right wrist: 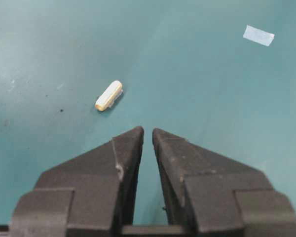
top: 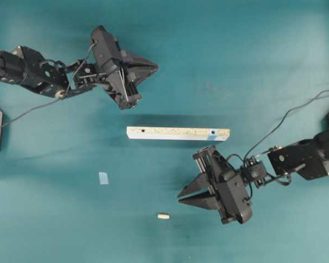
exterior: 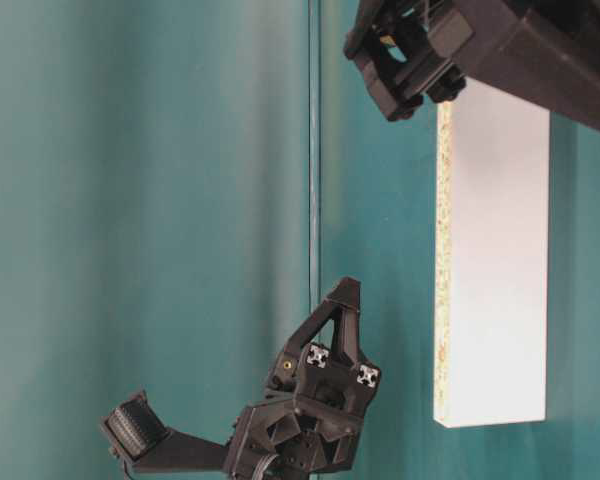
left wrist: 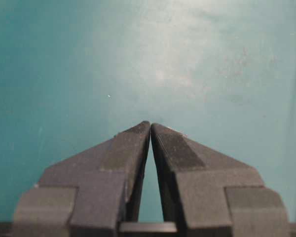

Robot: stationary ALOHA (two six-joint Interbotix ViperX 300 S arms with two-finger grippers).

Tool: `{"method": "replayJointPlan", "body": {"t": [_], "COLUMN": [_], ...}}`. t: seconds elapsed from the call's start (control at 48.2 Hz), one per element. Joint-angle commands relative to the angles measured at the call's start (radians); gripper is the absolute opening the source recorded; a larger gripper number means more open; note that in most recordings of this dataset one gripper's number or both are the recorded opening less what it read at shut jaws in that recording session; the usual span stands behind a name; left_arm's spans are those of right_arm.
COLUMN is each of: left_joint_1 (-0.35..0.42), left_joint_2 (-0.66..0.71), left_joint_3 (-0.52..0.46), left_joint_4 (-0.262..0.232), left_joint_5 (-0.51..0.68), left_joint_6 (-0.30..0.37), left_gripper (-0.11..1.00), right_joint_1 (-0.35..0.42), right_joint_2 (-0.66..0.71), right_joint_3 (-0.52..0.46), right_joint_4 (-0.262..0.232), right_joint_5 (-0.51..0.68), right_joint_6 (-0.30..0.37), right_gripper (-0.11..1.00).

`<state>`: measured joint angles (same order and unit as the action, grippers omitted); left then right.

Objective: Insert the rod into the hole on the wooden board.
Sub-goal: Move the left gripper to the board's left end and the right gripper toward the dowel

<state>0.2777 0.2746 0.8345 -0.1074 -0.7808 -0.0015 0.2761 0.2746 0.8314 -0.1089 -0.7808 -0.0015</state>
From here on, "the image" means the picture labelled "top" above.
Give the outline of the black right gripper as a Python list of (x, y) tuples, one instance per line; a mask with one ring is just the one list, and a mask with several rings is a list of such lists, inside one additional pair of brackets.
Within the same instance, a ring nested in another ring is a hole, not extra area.
[(227, 170), (234, 170), (240, 175), (241, 173), (213, 145), (197, 151), (193, 155), (193, 159), (197, 163), (200, 173), (177, 195), (178, 198), (188, 196), (178, 202), (206, 210), (219, 210), (220, 203), (215, 189), (219, 175)]

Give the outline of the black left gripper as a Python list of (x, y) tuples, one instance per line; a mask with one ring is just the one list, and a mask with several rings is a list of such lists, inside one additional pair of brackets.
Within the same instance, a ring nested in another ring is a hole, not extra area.
[(127, 50), (121, 50), (121, 57), (120, 69), (110, 75), (97, 68), (97, 83), (125, 110), (137, 106), (141, 99), (137, 86), (157, 71), (157, 64)]

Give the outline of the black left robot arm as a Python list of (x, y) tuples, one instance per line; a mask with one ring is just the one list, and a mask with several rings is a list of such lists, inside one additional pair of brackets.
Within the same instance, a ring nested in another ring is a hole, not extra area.
[(99, 85), (122, 110), (137, 106), (141, 99), (137, 86), (157, 69), (157, 64), (124, 50), (120, 64), (110, 72), (84, 59), (67, 66), (23, 46), (0, 51), (0, 82), (56, 99), (81, 95)]

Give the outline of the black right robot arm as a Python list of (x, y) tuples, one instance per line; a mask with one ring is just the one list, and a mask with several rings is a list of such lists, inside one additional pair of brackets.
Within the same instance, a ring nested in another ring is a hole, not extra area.
[(285, 147), (273, 147), (267, 152), (274, 175), (263, 162), (252, 156), (234, 168), (215, 146), (198, 150), (193, 159), (200, 173), (178, 194), (178, 202), (207, 210), (216, 210), (223, 224), (245, 223), (252, 217), (252, 191), (271, 182), (287, 186), (292, 173), (305, 180), (329, 176), (329, 130)]

